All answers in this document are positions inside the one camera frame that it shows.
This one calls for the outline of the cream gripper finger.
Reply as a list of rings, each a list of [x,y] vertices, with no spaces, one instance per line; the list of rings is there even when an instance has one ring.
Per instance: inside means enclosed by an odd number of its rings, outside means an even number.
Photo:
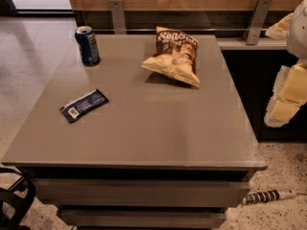
[[[307,62],[292,67],[282,65],[276,75],[264,122],[268,127],[282,127],[307,103]]]
[[[293,17],[293,13],[287,14],[281,20],[270,26],[266,32],[265,36],[273,38],[273,39],[285,39],[289,33],[289,26],[291,19]]]

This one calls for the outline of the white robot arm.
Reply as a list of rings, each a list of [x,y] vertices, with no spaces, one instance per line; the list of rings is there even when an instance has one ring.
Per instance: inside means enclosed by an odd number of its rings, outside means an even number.
[[[285,38],[287,51],[298,58],[295,65],[280,67],[266,108],[265,124],[282,127],[307,103],[307,0],[269,27],[266,36]]]

